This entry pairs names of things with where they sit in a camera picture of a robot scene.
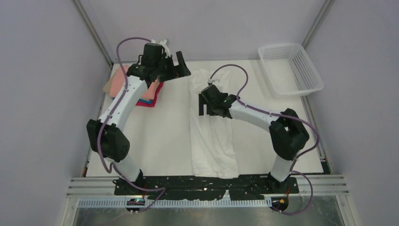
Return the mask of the white t shirt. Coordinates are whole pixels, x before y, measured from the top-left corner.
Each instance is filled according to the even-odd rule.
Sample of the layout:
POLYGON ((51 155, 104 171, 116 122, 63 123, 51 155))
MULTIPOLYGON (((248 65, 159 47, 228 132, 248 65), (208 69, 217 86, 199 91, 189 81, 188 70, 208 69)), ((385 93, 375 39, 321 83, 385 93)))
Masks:
POLYGON ((196 177, 221 179, 237 178, 239 167, 232 141, 231 120, 220 116, 200 115, 200 92, 208 86, 208 79, 221 92, 227 92, 229 71, 221 70, 212 75, 198 69, 189 79, 189 126, 192 153, 192 172, 196 177))

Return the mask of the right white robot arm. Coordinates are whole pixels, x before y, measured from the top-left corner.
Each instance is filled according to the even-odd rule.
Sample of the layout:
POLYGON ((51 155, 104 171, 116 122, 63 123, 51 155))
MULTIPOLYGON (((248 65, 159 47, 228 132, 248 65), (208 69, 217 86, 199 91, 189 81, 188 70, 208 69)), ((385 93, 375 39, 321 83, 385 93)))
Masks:
POLYGON ((283 183, 290 176, 297 154, 308 142, 310 135, 296 111, 266 111, 241 101, 236 95, 221 92, 210 84, 198 95, 199 114, 221 116, 248 122, 266 130, 271 137, 276 158, 268 177, 283 183))

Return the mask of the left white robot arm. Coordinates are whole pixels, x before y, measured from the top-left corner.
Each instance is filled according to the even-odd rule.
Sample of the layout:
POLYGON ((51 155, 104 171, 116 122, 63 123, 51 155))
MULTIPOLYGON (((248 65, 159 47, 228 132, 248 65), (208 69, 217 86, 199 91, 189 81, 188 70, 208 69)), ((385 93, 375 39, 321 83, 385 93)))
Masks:
POLYGON ((137 63, 128 69, 121 65, 120 69, 124 78, 121 89, 98 119, 87 122, 87 132, 91 149, 99 155, 104 169, 134 183, 142 170, 130 158, 130 142, 123 133, 129 115, 153 82, 186 77, 191 72, 182 51, 173 55, 166 44, 154 42, 144 45, 137 63))

